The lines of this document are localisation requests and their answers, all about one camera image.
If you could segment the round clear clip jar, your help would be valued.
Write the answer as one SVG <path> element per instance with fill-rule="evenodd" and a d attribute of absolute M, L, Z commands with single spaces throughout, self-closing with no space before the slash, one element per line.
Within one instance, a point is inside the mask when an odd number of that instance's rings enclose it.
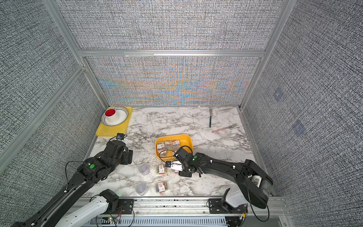
<path fill-rule="evenodd" d="M 147 163 L 143 163 L 139 166 L 138 168 L 139 172 L 143 175 L 146 176 L 150 173 L 150 168 L 149 165 Z"/>

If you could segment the yellow plastic storage box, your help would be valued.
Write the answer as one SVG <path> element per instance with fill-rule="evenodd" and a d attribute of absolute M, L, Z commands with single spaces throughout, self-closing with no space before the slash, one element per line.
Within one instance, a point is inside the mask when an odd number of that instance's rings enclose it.
<path fill-rule="evenodd" d="M 169 135 L 159 137 L 155 142 L 155 154 L 163 161 L 174 161 L 174 153 L 183 147 L 189 153 L 193 153 L 192 139 L 187 134 Z"/>

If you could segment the clear paper clip box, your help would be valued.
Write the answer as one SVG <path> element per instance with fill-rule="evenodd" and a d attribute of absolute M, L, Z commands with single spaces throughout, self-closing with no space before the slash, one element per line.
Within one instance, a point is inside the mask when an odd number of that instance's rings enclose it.
<path fill-rule="evenodd" d="M 157 174 L 163 175 L 167 173 L 167 168 L 164 165 L 158 165 L 157 166 Z"/>

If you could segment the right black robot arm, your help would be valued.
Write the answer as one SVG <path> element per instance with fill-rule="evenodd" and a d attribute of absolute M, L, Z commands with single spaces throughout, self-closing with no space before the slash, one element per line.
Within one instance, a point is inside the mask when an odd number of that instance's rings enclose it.
<path fill-rule="evenodd" d="M 245 160 L 243 163 L 227 162 L 211 158 L 203 153 L 191 154 L 184 148 L 173 154 L 182 166 L 187 177 L 197 173 L 199 175 L 215 175 L 227 179 L 239 187 L 247 202 L 251 205 L 265 209 L 267 207 L 270 191 L 273 185 L 272 178 L 254 161 Z"/>

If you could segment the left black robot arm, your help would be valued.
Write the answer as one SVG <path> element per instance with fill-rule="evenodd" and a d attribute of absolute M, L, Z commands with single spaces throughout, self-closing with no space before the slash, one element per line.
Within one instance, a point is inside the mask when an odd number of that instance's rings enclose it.
<path fill-rule="evenodd" d="M 46 205 L 14 227 L 55 227 L 74 203 L 90 188 L 105 180 L 119 165 L 132 163 L 133 150 L 122 141 L 107 143 L 104 151 L 86 159 L 66 185 Z"/>

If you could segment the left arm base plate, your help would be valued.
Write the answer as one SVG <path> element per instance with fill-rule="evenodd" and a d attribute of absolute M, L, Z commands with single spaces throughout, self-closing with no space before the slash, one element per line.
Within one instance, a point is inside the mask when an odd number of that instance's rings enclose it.
<path fill-rule="evenodd" d="M 109 203 L 106 213 L 110 214 L 132 214 L 134 207 L 134 199 L 118 199 Z"/>

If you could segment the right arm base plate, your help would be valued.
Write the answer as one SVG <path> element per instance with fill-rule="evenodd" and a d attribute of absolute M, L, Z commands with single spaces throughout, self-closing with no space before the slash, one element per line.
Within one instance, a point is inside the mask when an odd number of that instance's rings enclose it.
<path fill-rule="evenodd" d="M 242 214 L 248 211 L 246 204 L 235 208 L 222 199 L 208 199 L 206 205 L 211 214 Z"/>

